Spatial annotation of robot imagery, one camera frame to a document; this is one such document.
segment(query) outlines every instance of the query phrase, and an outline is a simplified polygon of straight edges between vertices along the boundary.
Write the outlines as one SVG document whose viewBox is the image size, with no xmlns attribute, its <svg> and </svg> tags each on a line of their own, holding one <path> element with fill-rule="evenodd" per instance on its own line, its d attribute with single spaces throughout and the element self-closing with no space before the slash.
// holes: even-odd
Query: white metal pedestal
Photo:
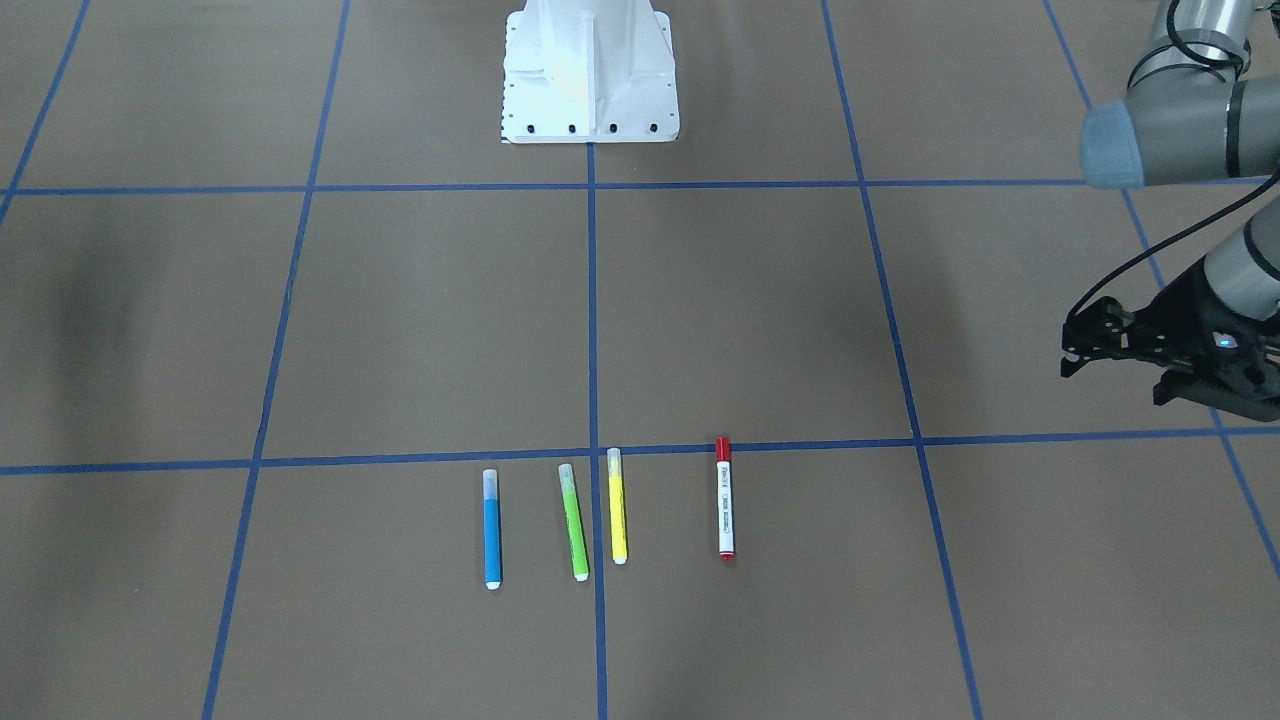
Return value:
<svg viewBox="0 0 1280 720">
<path fill-rule="evenodd" d="M 529 0 L 507 18 L 503 142 L 680 135 L 671 19 L 649 0 Z"/>
</svg>

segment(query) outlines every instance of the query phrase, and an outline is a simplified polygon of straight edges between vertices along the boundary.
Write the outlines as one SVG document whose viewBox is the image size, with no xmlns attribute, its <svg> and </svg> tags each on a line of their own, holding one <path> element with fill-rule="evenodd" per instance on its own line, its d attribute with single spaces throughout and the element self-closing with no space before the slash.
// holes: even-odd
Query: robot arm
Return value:
<svg viewBox="0 0 1280 720">
<path fill-rule="evenodd" d="M 1257 196 L 1280 181 L 1280 78 L 1240 79 L 1253 14 L 1251 0 L 1161 3 L 1128 97 L 1094 109 L 1084 123 L 1080 158 L 1089 184 L 1276 173 L 1251 193 Z M 1062 327 L 1062 377 L 1093 360 L 1142 360 L 1166 369 L 1156 405 L 1183 397 L 1280 420 L 1280 199 L 1147 307 L 1129 313 L 1102 297 L 1078 310 Z"/>
</svg>

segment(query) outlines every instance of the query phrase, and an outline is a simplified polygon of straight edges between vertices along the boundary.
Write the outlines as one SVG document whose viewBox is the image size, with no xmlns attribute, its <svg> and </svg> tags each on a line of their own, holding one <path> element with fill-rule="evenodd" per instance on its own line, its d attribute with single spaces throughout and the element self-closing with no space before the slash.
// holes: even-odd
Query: blue marker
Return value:
<svg viewBox="0 0 1280 720">
<path fill-rule="evenodd" d="M 484 471 L 484 587 L 502 585 L 502 530 L 498 520 L 498 470 Z"/>
</svg>

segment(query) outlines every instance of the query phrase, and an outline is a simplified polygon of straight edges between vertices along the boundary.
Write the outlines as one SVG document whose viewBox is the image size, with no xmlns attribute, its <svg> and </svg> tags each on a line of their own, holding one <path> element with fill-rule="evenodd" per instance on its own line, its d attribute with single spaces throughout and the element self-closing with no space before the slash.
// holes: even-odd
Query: floor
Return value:
<svg viewBox="0 0 1280 720">
<path fill-rule="evenodd" d="M 1256 182 L 1079 179 L 1155 3 L 662 1 L 599 147 L 498 141 L 520 5 L 0 4 L 0 716 L 1280 716 L 1280 428 L 1057 377 Z"/>
</svg>

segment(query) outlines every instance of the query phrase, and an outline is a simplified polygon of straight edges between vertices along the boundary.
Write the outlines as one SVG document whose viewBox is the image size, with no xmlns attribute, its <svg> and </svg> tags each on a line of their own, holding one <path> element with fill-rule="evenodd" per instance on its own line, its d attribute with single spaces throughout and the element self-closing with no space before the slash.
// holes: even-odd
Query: blue tape line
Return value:
<svg viewBox="0 0 1280 720">
<path fill-rule="evenodd" d="M 76 24 L 72 26 L 72 35 L 67 38 L 67 47 L 63 49 L 63 58 L 58 61 L 58 69 L 54 70 L 54 79 L 49 83 L 49 92 L 45 94 L 45 101 L 40 104 L 36 123 L 31 127 L 31 133 L 27 136 L 27 145 L 23 146 L 18 167 L 13 172 L 13 179 L 9 181 L 9 190 L 5 192 L 4 200 L 0 201 L 0 224 L 4 224 L 4 219 L 9 215 L 9 206 L 13 205 L 18 183 L 22 182 L 23 173 L 27 172 L 27 163 L 31 161 L 31 154 L 36 149 L 36 140 L 40 138 L 40 131 L 45 127 L 45 118 L 49 117 L 49 109 L 54 105 L 54 96 L 58 95 L 58 87 L 63 83 L 63 76 L 67 74 L 67 65 L 72 61 L 76 42 L 79 41 L 81 29 L 84 28 L 84 15 L 88 14 L 88 3 L 90 0 L 81 0 L 81 9 L 76 13 Z"/>
<path fill-rule="evenodd" d="M 1142 243 L 1143 250 L 1151 250 L 1151 242 L 1147 241 L 1147 231 L 1142 227 L 1142 220 L 1138 218 L 1138 208 L 1134 206 L 1133 197 L 1128 190 L 1121 190 L 1120 196 L 1124 197 L 1124 205 L 1129 209 L 1129 219 L 1133 220 L 1133 229 L 1138 231 L 1138 242 Z M 1160 272 L 1160 263 L 1156 261 L 1155 255 L 1147 258 L 1147 265 L 1151 268 L 1151 274 L 1156 277 L 1156 284 L 1165 287 L 1165 274 Z"/>
<path fill-rule="evenodd" d="M 293 254 L 289 258 L 289 275 L 284 283 L 284 299 L 280 304 L 280 319 L 275 329 L 275 343 L 271 348 L 271 365 L 266 375 L 266 389 L 262 392 L 262 419 L 253 441 L 255 465 L 248 471 L 244 483 L 244 502 L 241 506 L 241 521 L 236 532 L 236 550 L 232 555 L 230 573 L 227 579 L 227 594 L 223 598 L 223 615 L 218 624 L 218 641 L 214 643 L 214 659 L 209 669 L 209 685 L 205 691 L 202 720 L 212 720 L 214 705 L 218 700 L 218 684 L 221 679 L 223 659 L 227 651 L 227 638 L 230 633 L 232 614 L 236 609 L 236 591 L 239 585 L 239 571 L 244 559 L 244 543 L 248 538 L 250 518 L 253 512 L 253 496 L 257 491 L 259 461 L 266 445 L 266 429 L 271 420 L 271 404 L 275 400 L 275 382 L 280 372 L 280 357 L 284 354 L 284 336 L 289 327 L 289 309 L 293 300 L 293 283 L 298 275 L 298 259 L 302 256 L 302 243 L 306 238 L 307 219 L 311 213 L 311 199 L 316 176 L 320 172 L 320 154 L 324 149 L 324 136 L 329 123 L 329 109 L 333 105 L 333 91 L 338 82 L 338 67 L 342 60 L 342 45 L 347 33 L 347 18 L 351 14 L 351 0 L 343 0 L 342 15 L 338 18 L 338 37 L 334 40 L 333 58 L 329 64 L 329 79 L 325 83 L 324 102 L 320 106 L 320 122 L 316 127 L 315 146 L 311 151 L 311 170 L 307 174 L 306 195 L 302 199 L 302 211 L 298 215 L 298 232 L 293 240 Z"/>
<path fill-rule="evenodd" d="M 404 452 L 393 455 L 335 455 L 317 457 L 264 457 L 264 468 L 323 468 L 334 465 L 410 465 L 426 462 L 468 462 L 480 460 L 536 460 L 585 457 L 586 447 L 548 450 L 486 450 L 461 452 Z"/>
<path fill-rule="evenodd" d="M 1115 439 L 1167 439 L 1189 437 L 1215 437 L 1217 430 L 1212 428 L 1175 428 L 1166 430 L 1106 430 L 1106 432 L 1080 432 L 1080 433 L 1032 433 L 1012 436 L 959 436 L 959 437 L 929 437 L 923 438 L 928 446 L 955 446 L 955 445 L 1016 445 L 1016 443 L 1048 443 L 1048 442 L 1097 442 Z"/>
<path fill-rule="evenodd" d="M 1080 97 L 1084 99 L 1084 108 L 1087 110 L 1093 110 L 1093 101 L 1089 100 L 1089 91 L 1084 87 L 1084 79 L 1080 77 L 1080 69 L 1075 67 L 1075 58 L 1071 56 L 1071 49 L 1066 44 L 1066 35 L 1062 33 L 1062 26 L 1057 22 L 1057 13 L 1053 12 L 1053 5 L 1050 0 L 1042 0 L 1044 4 L 1044 13 L 1048 15 L 1048 22 L 1053 26 L 1053 35 L 1057 36 L 1057 44 L 1062 49 L 1062 55 L 1066 58 L 1066 65 L 1071 68 L 1071 77 L 1075 78 L 1075 87 L 1080 91 Z"/>
<path fill-rule="evenodd" d="M 854 169 L 858 179 L 865 181 L 863 172 L 861 151 L 858 146 L 858 132 L 854 128 L 854 114 L 849 104 L 849 91 L 845 86 L 845 73 L 840 61 L 840 50 L 836 46 L 836 32 L 831 22 L 831 8 L 827 0 L 822 0 L 823 22 L 827 26 L 827 44 L 831 49 L 831 63 L 836 72 L 836 86 L 840 88 L 840 104 L 845 111 L 845 128 L 849 132 L 849 149 L 854 158 Z M 965 685 L 969 691 L 969 705 L 974 720 L 983 720 L 982 701 L 978 696 L 978 680 L 969 657 L 969 641 L 964 628 L 964 616 L 960 611 L 960 597 L 956 592 L 955 578 L 951 573 L 951 559 L 947 552 L 946 534 L 942 529 L 942 516 L 938 512 L 937 498 L 933 493 L 933 478 L 929 471 L 929 459 L 924 450 L 920 421 L 915 411 L 915 396 L 911 392 L 911 378 L 906 368 L 906 357 L 902 354 L 902 340 L 899 333 L 897 318 L 893 311 L 893 296 L 890 292 L 888 275 L 884 272 L 884 258 L 881 252 L 879 234 L 876 229 L 876 214 L 872 209 L 870 192 L 865 183 L 860 187 L 863 196 L 863 213 L 867 217 L 867 232 L 870 237 L 872 254 L 876 258 L 876 274 L 879 278 L 881 295 L 884 301 L 884 315 L 888 318 L 890 334 L 893 340 L 893 355 L 897 361 L 899 379 L 902 384 L 902 396 L 906 402 L 906 415 L 911 424 L 911 439 L 915 446 L 915 457 L 920 466 L 920 479 L 924 484 L 924 497 L 929 506 L 929 520 L 933 525 L 933 539 L 937 544 L 938 562 L 942 568 L 942 579 L 947 589 L 947 602 L 951 606 L 951 623 L 955 628 L 956 646 L 960 652 L 960 662 L 964 667 Z"/>
<path fill-rule="evenodd" d="M 1280 555 L 1276 553 L 1276 543 L 1271 539 L 1267 523 L 1262 519 L 1262 511 L 1258 510 L 1258 502 L 1253 498 L 1253 489 L 1249 488 L 1249 480 L 1244 477 L 1244 468 L 1240 466 L 1240 460 L 1235 456 L 1235 447 L 1231 446 L 1226 428 L 1222 425 L 1221 415 L 1217 410 L 1211 410 L 1210 415 L 1213 416 L 1213 425 L 1217 428 L 1219 437 L 1222 441 L 1226 461 L 1231 464 L 1231 471 L 1235 473 L 1235 482 L 1240 486 L 1244 505 L 1248 506 L 1249 515 L 1253 518 L 1253 527 L 1257 528 L 1258 537 L 1262 538 L 1262 547 L 1266 550 L 1267 557 L 1271 559 L 1271 569 L 1275 570 L 1276 578 L 1280 579 Z"/>
<path fill-rule="evenodd" d="M 988 178 L 988 179 L 886 179 L 867 181 L 869 187 L 1060 187 L 1082 186 L 1084 179 L 1074 178 Z"/>
<path fill-rule="evenodd" d="M 474 182 L 439 184 L 317 184 L 316 192 L 518 192 L 586 190 L 581 182 Z"/>
<path fill-rule="evenodd" d="M 591 543 L 595 552 L 595 711 L 609 717 L 608 646 L 605 643 L 604 534 L 600 520 L 600 393 L 599 293 L 596 292 L 595 145 L 586 145 L 586 290 L 588 290 L 588 406 L 591 442 Z"/>
<path fill-rule="evenodd" d="M 79 196 L 79 195 L 250 195 L 266 192 L 306 192 L 305 184 L 211 184 L 179 187 L 33 187 L 15 195 Z"/>
<path fill-rule="evenodd" d="M 753 188 L 833 188 L 833 187 L 1059 187 L 1083 186 L 1071 178 L 952 178 L 952 179 L 878 179 L 850 181 L 690 181 L 690 182 L 602 182 L 598 191 L 618 190 L 753 190 Z M 1198 184 L 1258 184 L 1253 179 L 1206 181 Z M 79 195 L 250 195 L 314 192 L 544 192 L 581 191 L 581 182 L 545 183 L 371 183 L 371 184 L 211 184 L 173 187 L 24 187 L 15 196 L 79 196 Z"/>
<path fill-rule="evenodd" d="M 157 473 L 170 470 L 247 470 L 252 460 L 160 460 L 154 462 L 83 462 L 78 465 L 9 465 L 0 477 Z"/>
<path fill-rule="evenodd" d="M 232 566 L 227 575 L 227 592 L 223 594 L 223 612 L 218 620 L 218 639 L 214 642 L 214 659 L 209 667 L 209 684 L 205 687 L 202 720 L 212 720 L 214 717 L 218 684 L 223 676 L 223 659 L 227 656 L 227 637 L 232 626 L 232 610 L 236 607 L 236 591 L 239 587 L 239 569 L 244 561 L 248 520 L 253 512 L 253 495 L 257 492 L 257 468 L 251 468 L 248 480 L 244 483 L 244 500 L 241 502 L 239 523 L 236 527 L 236 547 L 232 550 Z"/>
<path fill-rule="evenodd" d="M 1224 428 L 1222 433 L 1235 437 L 1276 436 L 1280 427 Z M 1217 437 L 1213 428 L 1175 428 L 1157 430 L 1112 430 L 1079 433 L 1039 433 L 1007 436 L 955 436 L 924 437 L 925 446 L 956 445 L 1038 445 L 1051 442 L 1105 442 L 1123 439 L 1169 439 Z M 882 447 L 913 447 L 913 438 L 873 438 L 873 439 L 822 439 L 822 441 L 783 441 L 783 442 L 740 442 L 733 443 L 733 452 L 804 452 L 810 450 L 873 450 Z M 695 455 L 714 452 L 710 443 L 690 445 L 634 445 L 622 446 L 627 455 Z M 596 447 L 552 447 L 536 450 L 479 450 L 454 452 L 403 452 L 387 455 L 332 455 L 303 457 L 264 457 L 261 460 L 165 460 L 154 462 L 87 462 L 63 465 L 5 465 L 0 466 L 0 477 L 22 475 L 68 475 L 92 473 L 151 473 L 161 470 L 244 470 L 260 468 L 323 468 L 332 465 L 411 465 L 435 462 L 467 462 L 481 460 L 539 460 L 595 457 L 604 455 Z"/>
<path fill-rule="evenodd" d="M 858 181 L 602 182 L 598 190 L 751 190 L 767 187 L 858 187 Z"/>
</svg>

